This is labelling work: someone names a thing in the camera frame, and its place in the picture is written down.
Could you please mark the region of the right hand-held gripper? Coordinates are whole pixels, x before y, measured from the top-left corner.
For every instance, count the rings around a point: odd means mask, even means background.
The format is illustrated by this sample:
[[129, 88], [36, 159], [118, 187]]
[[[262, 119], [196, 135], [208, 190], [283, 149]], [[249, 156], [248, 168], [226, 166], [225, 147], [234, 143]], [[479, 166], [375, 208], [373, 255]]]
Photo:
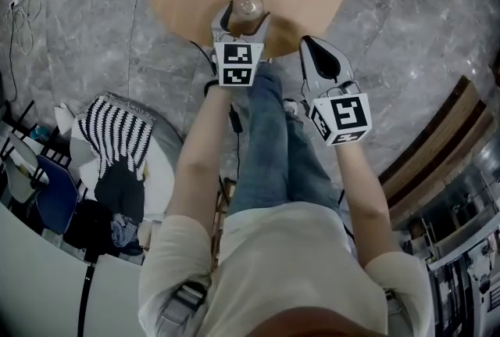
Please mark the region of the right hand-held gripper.
[[299, 54], [305, 78], [305, 111], [326, 145], [362, 140], [371, 130], [370, 104], [347, 56], [331, 43], [312, 36], [300, 40]]

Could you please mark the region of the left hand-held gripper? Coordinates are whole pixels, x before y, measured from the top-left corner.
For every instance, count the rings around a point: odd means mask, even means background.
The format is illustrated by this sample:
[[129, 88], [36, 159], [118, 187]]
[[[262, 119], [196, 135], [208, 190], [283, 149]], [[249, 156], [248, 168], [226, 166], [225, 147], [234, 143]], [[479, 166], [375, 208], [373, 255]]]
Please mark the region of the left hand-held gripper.
[[[229, 34], [229, 20], [233, 12], [233, 1], [229, 1], [212, 20], [213, 37]], [[257, 67], [263, 57], [270, 13], [266, 13], [249, 35], [249, 41], [229, 38], [215, 41], [216, 71], [219, 84], [224, 87], [250, 87]]]

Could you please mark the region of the clear glass cup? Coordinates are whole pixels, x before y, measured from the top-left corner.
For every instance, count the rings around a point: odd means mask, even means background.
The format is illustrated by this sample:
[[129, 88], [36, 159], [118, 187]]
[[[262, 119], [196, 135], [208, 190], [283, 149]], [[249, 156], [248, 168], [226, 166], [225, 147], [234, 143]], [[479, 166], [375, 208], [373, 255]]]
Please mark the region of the clear glass cup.
[[230, 31], [233, 35], [253, 34], [264, 15], [263, 0], [233, 0]]

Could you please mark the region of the person's left forearm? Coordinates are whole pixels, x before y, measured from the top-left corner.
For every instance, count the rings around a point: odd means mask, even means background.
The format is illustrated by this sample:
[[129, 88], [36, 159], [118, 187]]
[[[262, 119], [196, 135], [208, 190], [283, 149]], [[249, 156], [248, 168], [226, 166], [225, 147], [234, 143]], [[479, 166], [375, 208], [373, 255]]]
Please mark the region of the person's left forearm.
[[197, 221], [209, 234], [216, 212], [223, 140], [233, 93], [233, 88], [219, 85], [208, 89], [180, 151], [166, 212], [168, 217], [185, 216]]

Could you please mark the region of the person's right forearm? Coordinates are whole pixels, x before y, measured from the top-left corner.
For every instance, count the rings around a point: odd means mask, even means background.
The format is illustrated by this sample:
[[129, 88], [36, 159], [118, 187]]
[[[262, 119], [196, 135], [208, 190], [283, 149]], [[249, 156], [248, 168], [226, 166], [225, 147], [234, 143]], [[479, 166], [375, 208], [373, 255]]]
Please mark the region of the person's right forearm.
[[393, 236], [388, 202], [362, 146], [351, 142], [335, 147], [351, 217], [358, 261], [371, 260], [400, 247]]

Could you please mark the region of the person's blue jeans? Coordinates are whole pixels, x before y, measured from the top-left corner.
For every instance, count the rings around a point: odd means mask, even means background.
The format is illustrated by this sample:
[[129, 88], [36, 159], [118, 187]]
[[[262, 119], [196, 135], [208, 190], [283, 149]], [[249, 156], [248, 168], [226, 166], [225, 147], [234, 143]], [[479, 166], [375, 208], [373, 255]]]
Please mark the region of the person's blue jeans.
[[339, 192], [320, 164], [303, 122], [285, 111], [273, 64], [260, 64], [248, 100], [248, 151], [228, 214], [299, 202], [338, 213]]

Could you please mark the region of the wooden slatted bench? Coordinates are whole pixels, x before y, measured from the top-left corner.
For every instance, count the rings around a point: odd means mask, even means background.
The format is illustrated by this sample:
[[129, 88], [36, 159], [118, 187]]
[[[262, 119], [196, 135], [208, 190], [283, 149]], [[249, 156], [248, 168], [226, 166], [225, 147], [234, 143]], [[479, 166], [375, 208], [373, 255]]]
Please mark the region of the wooden slatted bench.
[[427, 126], [379, 176], [392, 225], [406, 222], [442, 192], [494, 125], [473, 82], [460, 77]]

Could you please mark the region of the grey round pouf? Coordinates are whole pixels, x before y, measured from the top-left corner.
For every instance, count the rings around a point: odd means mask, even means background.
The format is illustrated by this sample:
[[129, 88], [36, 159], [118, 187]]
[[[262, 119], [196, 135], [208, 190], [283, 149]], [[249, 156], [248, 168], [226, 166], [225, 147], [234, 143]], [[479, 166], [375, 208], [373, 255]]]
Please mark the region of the grey round pouf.
[[[182, 141], [173, 126], [155, 110], [130, 99], [120, 98], [136, 105], [139, 109], [155, 117], [146, 156], [143, 220], [161, 221], [165, 217], [166, 209], [173, 192], [174, 167], [179, 158]], [[83, 113], [89, 104], [82, 112], [76, 115], [73, 115], [65, 104], [61, 104], [55, 108], [58, 124], [63, 127], [63, 132], [70, 134], [70, 139], [75, 118], [77, 115]]]

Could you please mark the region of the black white striped knit garment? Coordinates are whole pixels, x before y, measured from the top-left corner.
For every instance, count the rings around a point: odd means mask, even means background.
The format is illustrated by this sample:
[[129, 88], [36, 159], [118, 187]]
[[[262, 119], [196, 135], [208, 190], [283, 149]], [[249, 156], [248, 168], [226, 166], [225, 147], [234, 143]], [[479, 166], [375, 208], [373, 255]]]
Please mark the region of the black white striped knit garment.
[[103, 92], [77, 115], [70, 155], [84, 185], [112, 213], [142, 222], [145, 165], [155, 117]]

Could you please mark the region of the grey metal machine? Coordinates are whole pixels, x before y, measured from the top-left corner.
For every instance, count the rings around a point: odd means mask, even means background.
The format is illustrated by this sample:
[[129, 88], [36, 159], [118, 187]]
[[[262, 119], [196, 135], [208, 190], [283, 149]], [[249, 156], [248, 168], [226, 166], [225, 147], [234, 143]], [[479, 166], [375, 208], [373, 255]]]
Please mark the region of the grey metal machine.
[[430, 337], [500, 337], [500, 134], [400, 228], [427, 267]]

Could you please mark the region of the person's white shirt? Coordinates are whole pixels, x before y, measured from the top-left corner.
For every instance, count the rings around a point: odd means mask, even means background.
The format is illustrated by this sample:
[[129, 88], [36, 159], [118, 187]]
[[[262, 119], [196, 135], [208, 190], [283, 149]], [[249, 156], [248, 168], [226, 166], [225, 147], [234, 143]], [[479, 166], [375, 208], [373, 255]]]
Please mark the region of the person's white shirt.
[[322, 307], [380, 334], [426, 337], [433, 315], [423, 264], [403, 252], [361, 266], [340, 217], [311, 203], [229, 216], [213, 263], [207, 231], [167, 217], [142, 266], [147, 337], [245, 337], [294, 307]]

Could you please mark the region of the blue checked cloth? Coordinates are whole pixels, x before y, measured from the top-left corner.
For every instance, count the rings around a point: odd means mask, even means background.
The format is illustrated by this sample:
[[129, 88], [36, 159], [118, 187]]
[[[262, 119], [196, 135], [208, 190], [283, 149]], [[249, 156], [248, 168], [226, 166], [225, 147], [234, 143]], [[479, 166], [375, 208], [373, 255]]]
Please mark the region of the blue checked cloth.
[[137, 240], [138, 226], [130, 217], [114, 213], [111, 221], [111, 238], [114, 246], [123, 248]]

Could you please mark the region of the black clothing pile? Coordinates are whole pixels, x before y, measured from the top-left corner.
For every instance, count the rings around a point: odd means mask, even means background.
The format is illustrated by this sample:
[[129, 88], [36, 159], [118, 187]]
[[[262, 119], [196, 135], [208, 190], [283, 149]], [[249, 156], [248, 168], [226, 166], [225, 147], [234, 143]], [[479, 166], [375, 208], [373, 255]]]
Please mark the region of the black clothing pile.
[[85, 199], [77, 204], [63, 241], [77, 249], [105, 253], [113, 244], [113, 213], [101, 203]]

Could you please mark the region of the blue chair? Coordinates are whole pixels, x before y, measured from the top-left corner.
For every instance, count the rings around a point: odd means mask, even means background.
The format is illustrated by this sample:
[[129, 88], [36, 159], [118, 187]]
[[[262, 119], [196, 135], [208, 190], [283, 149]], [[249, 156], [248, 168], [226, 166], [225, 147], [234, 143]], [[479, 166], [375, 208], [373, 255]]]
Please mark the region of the blue chair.
[[36, 195], [36, 205], [44, 226], [58, 235], [64, 235], [79, 200], [79, 193], [68, 169], [59, 163], [38, 155], [38, 166], [48, 183]]

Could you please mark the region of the grey chair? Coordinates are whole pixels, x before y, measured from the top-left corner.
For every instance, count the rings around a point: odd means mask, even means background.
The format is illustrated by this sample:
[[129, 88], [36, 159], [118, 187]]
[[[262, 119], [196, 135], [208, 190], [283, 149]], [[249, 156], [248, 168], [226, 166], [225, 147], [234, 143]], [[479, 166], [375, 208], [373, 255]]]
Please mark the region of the grey chair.
[[9, 193], [18, 203], [27, 203], [48, 184], [38, 160], [44, 146], [5, 122], [0, 131], [0, 165]]

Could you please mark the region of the white counter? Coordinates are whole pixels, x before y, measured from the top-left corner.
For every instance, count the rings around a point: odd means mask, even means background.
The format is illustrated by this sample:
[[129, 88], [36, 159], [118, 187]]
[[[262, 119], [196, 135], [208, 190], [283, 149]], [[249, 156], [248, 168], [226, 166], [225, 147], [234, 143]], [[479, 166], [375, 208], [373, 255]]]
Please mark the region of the white counter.
[[89, 266], [32, 231], [0, 204], [0, 323], [12, 337], [145, 337], [140, 266], [100, 256], [78, 328]]

